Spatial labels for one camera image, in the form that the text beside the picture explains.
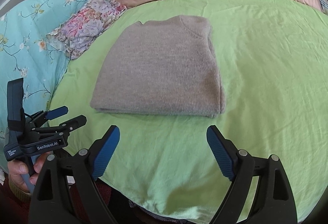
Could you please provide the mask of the person's left hand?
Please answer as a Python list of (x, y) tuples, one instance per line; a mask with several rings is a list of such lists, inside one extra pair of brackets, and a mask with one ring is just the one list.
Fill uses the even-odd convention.
[[(36, 160), (34, 164), (35, 173), (30, 177), (30, 183), (32, 185), (36, 184), (39, 173), (44, 165), (44, 162), (50, 154), (52, 154), (52, 152), (43, 153)], [(12, 183), (15, 185), (15, 187), (18, 187), (21, 191), (25, 193), (29, 193), (30, 191), (28, 189), (28, 186), (26, 185), (22, 177), (23, 175), (29, 173), (29, 169), (27, 165), (24, 162), (12, 160), (8, 162), (8, 170), (9, 170), (9, 178), (12, 181)]]

